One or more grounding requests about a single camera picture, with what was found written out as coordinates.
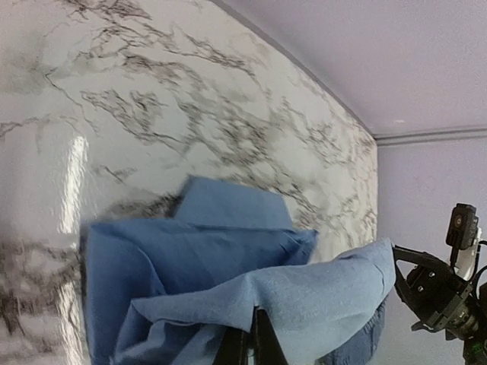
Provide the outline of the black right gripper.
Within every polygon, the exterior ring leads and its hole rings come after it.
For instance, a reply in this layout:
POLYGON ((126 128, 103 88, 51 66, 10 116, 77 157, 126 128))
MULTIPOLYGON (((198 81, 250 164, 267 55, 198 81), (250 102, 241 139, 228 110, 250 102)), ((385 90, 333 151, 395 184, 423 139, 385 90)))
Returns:
POLYGON ((465 364, 485 364, 486 302, 475 294, 474 283, 426 252, 394 246, 393 258, 396 292, 418 319, 411 330, 459 339, 465 364))

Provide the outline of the light blue long sleeve shirt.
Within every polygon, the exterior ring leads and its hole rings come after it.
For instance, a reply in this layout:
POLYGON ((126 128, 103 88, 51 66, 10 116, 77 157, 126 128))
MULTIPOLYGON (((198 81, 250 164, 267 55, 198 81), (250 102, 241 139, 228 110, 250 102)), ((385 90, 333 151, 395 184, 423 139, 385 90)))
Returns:
POLYGON ((255 309, 290 364, 365 364, 396 280, 389 240, 311 263, 318 234, 280 195, 203 177, 173 217, 98 220, 83 238, 93 364, 210 364, 255 309))

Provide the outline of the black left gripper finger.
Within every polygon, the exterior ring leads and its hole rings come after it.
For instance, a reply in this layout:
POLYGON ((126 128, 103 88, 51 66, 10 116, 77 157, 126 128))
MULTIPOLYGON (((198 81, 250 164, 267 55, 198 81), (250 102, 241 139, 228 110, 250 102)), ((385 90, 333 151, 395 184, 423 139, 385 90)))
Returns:
POLYGON ((267 312, 253 310, 250 332, 228 327, 218 349, 218 365, 248 364, 249 351, 253 350, 256 365, 288 365, 267 312))

